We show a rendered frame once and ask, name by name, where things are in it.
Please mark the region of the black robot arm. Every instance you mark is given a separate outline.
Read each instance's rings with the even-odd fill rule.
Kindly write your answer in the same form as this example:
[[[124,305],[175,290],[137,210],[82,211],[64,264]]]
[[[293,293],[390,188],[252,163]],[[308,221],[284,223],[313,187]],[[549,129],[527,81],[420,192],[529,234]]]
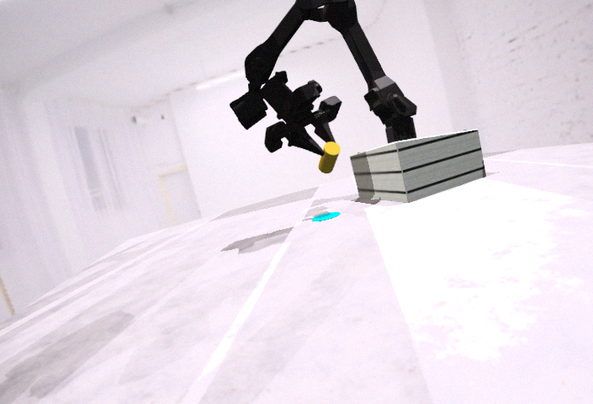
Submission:
[[[411,118],[417,113],[416,105],[407,99],[399,86],[384,73],[358,22],[354,0],[295,1],[270,37],[245,59],[244,69],[249,82],[249,92],[230,102],[230,108],[236,114],[239,123],[246,130],[250,129],[267,117],[268,106],[265,101],[273,108],[280,94],[292,91],[285,85],[288,82],[286,71],[275,72],[275,76],[269,78],[279,55],[305,20],[329,22],[333,29],[342,34],[368,85],[368,92],[364,98],[370,111],[373,111],[386,127],[387,143],[417,139],[416,127],[413,117]],[[313,103],[321,92],[322,87],[314,79],[296,88],[288,99],[281,100],[286,114],[293,120],[295,115],[298,115],[295,112],[308,105],[312,105],[311,108],[314,110]]]

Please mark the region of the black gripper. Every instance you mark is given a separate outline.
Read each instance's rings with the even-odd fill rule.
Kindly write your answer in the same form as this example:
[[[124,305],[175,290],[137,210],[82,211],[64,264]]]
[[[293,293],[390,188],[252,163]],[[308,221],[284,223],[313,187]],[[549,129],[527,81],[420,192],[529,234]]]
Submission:
[[[288,141],[288,146],[297,146],[318,155],[324,156],[325,152],[318,145],[314,139],[307,133],[305,126],[312,124],[315,127],[315,134],[317,134],[325,143],[335,142],[334,135],[332,135],[329,122],[334,120],[338,114],[342,101],[337,96],[331,96],[323,101],[320,101],[319,109],[312,113],[312,105],[308,105],[304,109],[295,112],[295,118],[292,120],[286,114],[281,100],[286,100],[290,97],[293,91],[286,91],[280,94],[273,106],[273,110],[277,113],[278,120],[283,119],[273,125],[270,125],[265,130],[264,146],[273,153],[282,148],[283,142],[281,139],[285,137]]]

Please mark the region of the yellow cylinder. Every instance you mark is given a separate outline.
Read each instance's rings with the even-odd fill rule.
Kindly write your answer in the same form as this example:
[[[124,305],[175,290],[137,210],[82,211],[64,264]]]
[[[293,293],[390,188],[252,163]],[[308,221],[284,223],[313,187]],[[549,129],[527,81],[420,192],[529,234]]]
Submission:
[[[325,154],[321,156],[318,168],[323,173],[331,173],[335,167],[341,148],[335,142],[328,142],[325,144],[323,150]]]

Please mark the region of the cyan circle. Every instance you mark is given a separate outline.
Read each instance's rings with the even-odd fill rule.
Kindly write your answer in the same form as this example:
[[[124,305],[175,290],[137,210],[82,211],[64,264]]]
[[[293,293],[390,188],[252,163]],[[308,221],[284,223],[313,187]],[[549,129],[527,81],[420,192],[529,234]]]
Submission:
[[[312,221],[325,221],[325,220],[329,220],[332,218],[335,218],[337,216],[340,215],[340,212],[332,212],[332,213],[327,213],[324,215],[318,215],[315,218],[312,219]]]

